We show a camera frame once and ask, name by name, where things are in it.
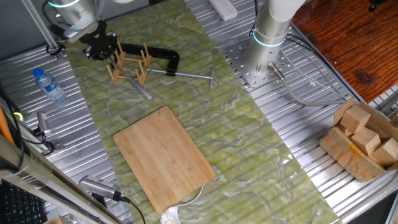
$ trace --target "blue bottle cap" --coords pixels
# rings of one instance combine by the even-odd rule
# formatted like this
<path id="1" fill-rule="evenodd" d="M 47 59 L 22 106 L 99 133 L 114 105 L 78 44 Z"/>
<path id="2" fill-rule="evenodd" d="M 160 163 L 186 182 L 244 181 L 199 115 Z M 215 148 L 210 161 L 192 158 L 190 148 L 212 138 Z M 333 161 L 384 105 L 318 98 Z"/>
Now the blue bottle cap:
<path id="1" fill-rule="evenodd" d="M 44 74 L 44 72 L 41 68 L 36 68 L 35 70 L 33 70 L 33 76 L 36 78 L 42 77 L 43 74 Z"/>

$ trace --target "power strip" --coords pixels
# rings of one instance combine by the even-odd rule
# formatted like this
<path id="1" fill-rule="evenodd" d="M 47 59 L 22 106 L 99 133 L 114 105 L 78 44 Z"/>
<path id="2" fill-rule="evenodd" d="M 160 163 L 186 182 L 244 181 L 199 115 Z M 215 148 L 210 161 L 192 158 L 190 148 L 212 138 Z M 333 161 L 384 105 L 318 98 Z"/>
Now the power strip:
<path id="1" fill-rule="evenodd" d="M 235 7 L 229 0 L 209 0 L 213 7 L 217 10 L 218 14 L 224 21 L 235 18 L 238 15 Z"/>

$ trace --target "cardboard box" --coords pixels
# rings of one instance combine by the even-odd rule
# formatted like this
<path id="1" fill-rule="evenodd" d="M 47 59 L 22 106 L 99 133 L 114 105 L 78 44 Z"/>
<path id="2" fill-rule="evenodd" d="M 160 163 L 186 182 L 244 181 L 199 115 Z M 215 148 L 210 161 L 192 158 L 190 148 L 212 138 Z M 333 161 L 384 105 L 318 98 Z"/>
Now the cardboard box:
<path id="1" fill-rule="evenodd" d="M 374 159 L 359 150 L 351 139 L 336 127 L 343 117 L 344 112 L 353 105 L 354 98 L 351 98 L 336 111 L 333 128 L 321 138 L 319 145 L 360 182 L 372 180 L 390 170 L 397 170 L 398 163 L 385 169 Z M 371 114 L 366 127 L 378 133 L 381 142 L 385 142 L 390 138 L 398 140 L 398 129 L 394 128 L 390 122 L 366 103 L 360 102 L 359 106 Z"/>
<path id="2" fill-rule="evenodd" d="M 340 128 L 340 130 L 342 130 L 342 131 L 344 132 L 344 134 L 345 134 L 347 137 L 350 138 L 352 135 L 354 135 L 354 133 L 352 133 L 352 132 L 349 131 L 348 129 L 344 128 L 343 125 L 337 124 L 337 126 L 338 126 L 338 128 Z"/>

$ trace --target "green marble mat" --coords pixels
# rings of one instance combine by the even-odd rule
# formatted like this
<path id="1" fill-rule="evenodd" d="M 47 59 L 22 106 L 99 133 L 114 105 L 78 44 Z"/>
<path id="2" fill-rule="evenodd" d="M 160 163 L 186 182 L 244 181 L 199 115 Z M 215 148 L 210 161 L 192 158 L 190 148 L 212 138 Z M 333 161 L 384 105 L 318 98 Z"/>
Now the green marble mat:
<path id="1" fill-rule="evenodd" d="M 141 208 L 147 223 L 159 223 L 160 216 L 112 136 L 163 106 L 173 111 L 217 173 L 195 203 L 178 209 L 182 223 L 340 222 L 182 0 L 113 19 L 108 30 L 122 43 L 177 51 L 179 72 L 210 75 L 210 64 L 215 68 L 212 90 L 206 80 L 150 73 L 145 88 L 154 99 L 147 101 L 127 80 L 111 84 L 105 64 L 87 60 L 83 44 L 67 46 L 123 193 Z M 153 62 L 152 68 L 166 68 L 165 60 Z"/>

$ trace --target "metal slotted table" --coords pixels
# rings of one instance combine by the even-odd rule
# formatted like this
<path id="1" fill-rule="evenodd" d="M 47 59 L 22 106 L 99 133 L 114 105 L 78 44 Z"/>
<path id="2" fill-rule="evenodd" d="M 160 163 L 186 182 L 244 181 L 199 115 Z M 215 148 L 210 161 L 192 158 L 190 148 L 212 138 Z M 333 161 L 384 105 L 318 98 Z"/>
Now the metal slotted table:
<path id="1" fill-rule="evenodd" d="M 382 188 L 383 183 L 387 182 L 393 173 L 360 183 L 319 147 L 318 140 L 330 129 L 333 113 L 339 105 L 298 105 L 275 78 L 256 89 L 246 83 L 243 74 L 239 72 L 239 53 L 249 40 L 248 33 L 254 22 L 252 0 L 231 1 L 238 10 L 238 16 L 232 21 L 223 21 L 208 0 L 185 2 L 326 201 L 345 223 L 397 188 L 395 185 L 375 197 L 375 192 Z M 297 30 L 292 29 L 291 32 L 300 35 Z M 292 62 L 284 58 L 282 72 L 285 73 L 289 86 L 299 97 L 307 101 L 330 101 L 340 98 L 336 93 L 332 93 L 337 92 L 345 98 L 360 98 L 339 74 L 335 75 L 329 71 L 314 54 L 301 46 L 287 40 L 282 51 Z M 295 66 L 310 78 L 298 72 Z M 51 72 L 64 88 L 67 101 L 62 106 L 49 102 L 44 93 L 35 86 L 31 71 L 36 67 Z M 63 60 L 56 60 L 55 57 L 47 55 L 45 47 L 41 47 L 9 58 L 0 62 L 0 82 L 11 100 L 21 108 L 26 123 L 31 128 L 37 126 L 35 112 L 47 112 L 52 127 L 49 141 L 62 142 L 65 147 L 47 158 L 67 176 L 78 182 L 89 174 L 117 183 L 66 56 Z M 357 206 L 367 198 L 371 199 L 370 202 Z M 121 220 L 132 220 L 125 203 L 108 200 L 107 204 Z M 57 214 L 65 215 L 65 212 L 49 203 L 46 203 L 46 211 L 50 218 Z"/>

